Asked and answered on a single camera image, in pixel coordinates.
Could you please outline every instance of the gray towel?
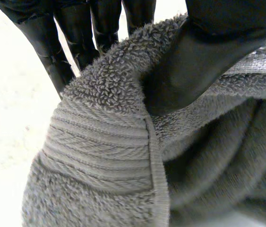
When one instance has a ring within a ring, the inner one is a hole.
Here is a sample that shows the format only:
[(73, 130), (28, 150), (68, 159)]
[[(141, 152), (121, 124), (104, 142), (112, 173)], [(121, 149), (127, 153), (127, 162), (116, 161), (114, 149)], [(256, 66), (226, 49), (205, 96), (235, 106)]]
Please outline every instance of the gray towel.
[(185, 18), (146, 25), (67, 87), (31, 166), (24, 226), (184, 226), (266, 204), (266, 46), (190, 106), (146, 111), (140, 81)]

